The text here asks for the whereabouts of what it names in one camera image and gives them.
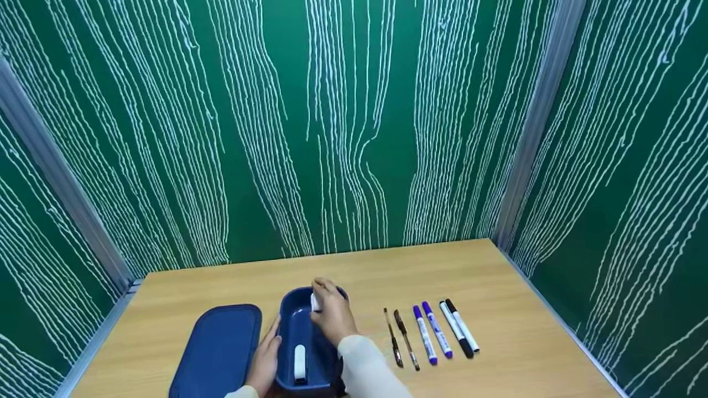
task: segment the wood grain pattern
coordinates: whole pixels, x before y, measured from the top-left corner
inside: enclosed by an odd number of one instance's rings
[[[151,273],[74,396],[166,396],[202,313],[250,302],[261,308],[267,324],[281,298],[315,275],[348,292],[360,332],[376,342],[415,397],[617,396],[488,239]],[[467,360],[454,342],[455,357],[432,367],[411,306],[445,297],[455,302],[482,351]],[[384,306],[401,310],[413,349],[423,359],[419,373],[408,356],[406,367],[396,368]],[[437,307],[435,314],[452,339]]]

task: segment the metal frame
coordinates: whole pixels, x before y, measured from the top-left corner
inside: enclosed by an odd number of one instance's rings
[[[2,55],[0,55],[0,110],[4,112],[10,125],[24,142],[33,161],[44,173],[45,180],[54,189],[55,195],[118,291],[126,292],[135,277],[103,227],[96,209],[86,197],[81,184],[76,180],[67,160],[47,131],[39,113],[12,72],[10,64]]]
[[[498,247],[497,247],[497,249],[499,249],[499,251],[504,255],[504,257],[506,257],[506,261],[508,261],[509,264],[511,264],[511,266],[514,267],[514,269],[519,274],[519,276],[524,280],[524,282],[526,282],[526,285],[528,285],[529,289],[531,289],[533,291],[533,293],[536,294],[536,297],[538,297],[539,300],[541,300],[541,302],[543,302],[543,305],[546,306],[546,309],[548,309],[548,312],[550,312],[553,315],[553,317],[556,318],[556,321],[558,321],[558,323],[561,324],[561,326],[563,326],[563,329],[565,329],[566,333],[571,337],[571,339],[573,339],[573,341],[575,341],[575,344],[577,344],[578,347],[585,353],[585,355],[593,363],[593,365],[595,365],[595,367],[600,371],[600,373],[602,373],[603,376],[605,376],[605,379],[607,379],[607,381],[612,385],[612,387],[615,389],[615,391],[617,391],[617,393],[622,398],[629,398],[627,393],[624,392],[624,390],[620,387],[619,384],[617,384],[617,381],[611,376],[611,374],[605,369],[605,367],[603,367],[603,365],[600,363],[600,361],[597,358],[595,358],[593,353],[591,353],[590,350],[588,350],[588,348],[585,346],[585,344],[583,344],[583,342],[577,337],[575,332],[573,332],[573,329],[571,329],[571,327],[568,326],[568,324],[563,320],[563,318],[561,318],[561,316],[558,315],[558,312],[556,312],[556,310],[553,309],[553,307],[551,307],[550,303],[548,303],[548,301],[546,301],[546,298],[543,297],[541,292],[539,292],[538,289],[533,285],[533,283],[531,283],[531,280],[529,280],[529,278],[526,277],[526,275],[521,271],[521,268],[519,268],[519,266],[516,265],[516,262],[514,262],[514,260],[512,260],[511,257],[509,257],[509,255],[504,250],[502,250]]]
[[[516,149],[509,182],[501,202],[492,240],[501,251],[509,250],[521,202],[531,178],[531,170],[543,138],[546,121],[556,98],[568,58],[575,42],[586,0],[560,1],[549,36],[546,55],[538,77],[526,121]]]
[[[101,326],[98,328],[93,337],[91,337],[88,345],[86,345],[84,350],[81,352],[79,359],[77,359],[72,365],[69,374],[67,374],[64,378],[64,381],[62,381],[62,384],[55,393],[55,398],[69,398],[71,396],[74,388],[79,383],[79,380],[84,376],[86,369],[89,368],[91,361],[98,353],[98,350],[101,349],[103,342],[108,338],[108,335],[113,330],[113,327],[118,322],[121,315],[123,315],[123,312],[130,303],[130,300],[132,300],[133,296],[135,296],[137,287],[138,286],[135,286],[134,289],[133,286],[131,286],[130,289],[115,303],[111,311],[103,320],[103,323],[101,323]]]

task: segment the hand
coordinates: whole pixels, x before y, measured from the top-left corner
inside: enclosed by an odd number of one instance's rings
[[[275,318],[270,330],[265,334],[258,345],[258,349],[251,360],[251,369],[246,378],[246,384],[253,387],[260,398],[264,398],[275,380],[275,371],[278,369],[278,347],[282,337],[276,336],[280,324],[280,315]]]
[[[322,329],[324,336],[335,347],[339,346],[339,342],[345,337],[359,334],[349,301],[339,293],[331,280],[315,278],[312,281],[312,289],[322,306],[322,312],[310,312],[310,319]]]

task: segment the person's left hand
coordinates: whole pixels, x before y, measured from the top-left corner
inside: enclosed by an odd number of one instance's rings
[[[253,355],[249,376],[246,384],[253,387],[260,398],[264,398],[275,380],[275,371],[278,369],[278,347],[282,337],[276,336],[280,324],[280,315],[275,318],[270,330],[265,334]]]

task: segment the brown pen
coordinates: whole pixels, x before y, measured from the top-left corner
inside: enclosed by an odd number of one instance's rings
[[[408,341],[408,333],[406,332],[406,325],[403,324],[403,319],[401,319],[401,315],[399,314],[398,310],[394,310],[394,318],[396,320],[396,323],[399,325],[399,329],[401,329],[401,333],[403,334],[403,340],[406,342],[406,347],[408,347],[408,353],[411,354],[411,360],[413,361],[413,366],[416,367],[416,371],[421,371],[421,367],[418,365],[418,360],[416,359],[416,354],[413,353],[413,349],[411,348],[411,342]]]

